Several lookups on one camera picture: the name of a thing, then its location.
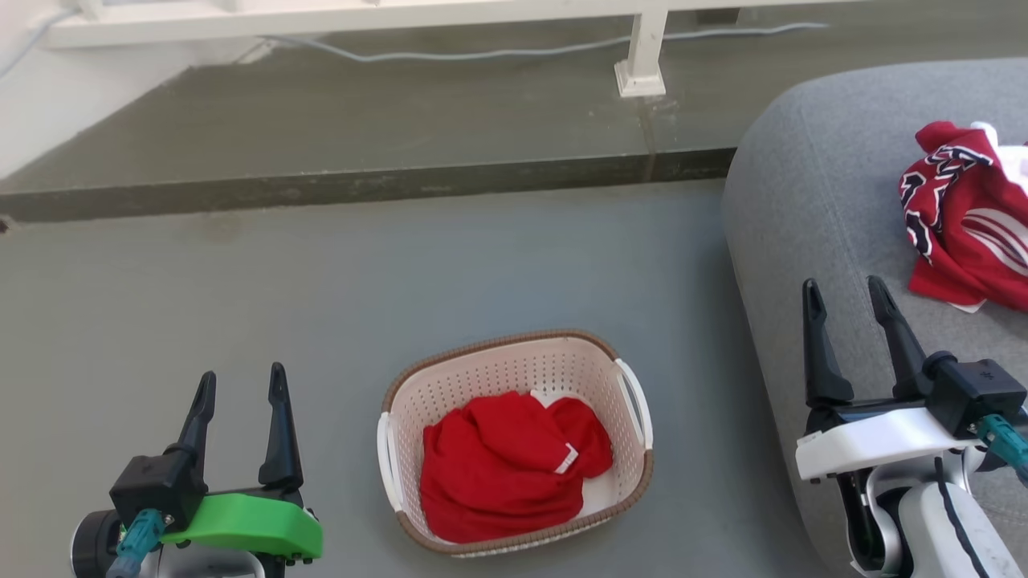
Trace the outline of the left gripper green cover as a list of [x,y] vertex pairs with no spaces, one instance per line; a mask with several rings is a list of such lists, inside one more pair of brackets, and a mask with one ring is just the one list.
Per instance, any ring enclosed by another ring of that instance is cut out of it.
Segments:
[[[188,472],[199,482],[206,463],[208,428],[215,413],[216,392],[216,373],[206,371],[177,441],[169,444],[164,451],[166,456],[187,458]],[[271,424],[258,482],[265,490],[298,491],[304,485],[304,469],[288,378],[280,362],[271,366],[268,402]],[[324,551],[322,523],[308,509],[289,501],[241,493],[206,496],[186,529],[169,531],[161,537],[162,544],[186,541],[284,559],[319,559]]]

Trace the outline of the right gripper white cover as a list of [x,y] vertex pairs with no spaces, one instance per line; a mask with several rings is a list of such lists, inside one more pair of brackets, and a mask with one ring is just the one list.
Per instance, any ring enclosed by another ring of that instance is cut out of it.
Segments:
[[[923,373],[926,356],[888,286],[877,275],[867,277],[867,289],[876,322],[886,336],[897,400],[923,399],[932,382]],[[827,303],[815,279],[802,286],[803,350],[806,405],[845,405],[852,402],[851,382],[841,376],[827,334]],[[980,440],[951,435],[927,409],[895,409],[812,433],[797,441],[794,451],[801,480],[870,469],[885,480],[930,482],[937,478],[935,458],[944,459],[951,483],[966,483],[986,453]]]

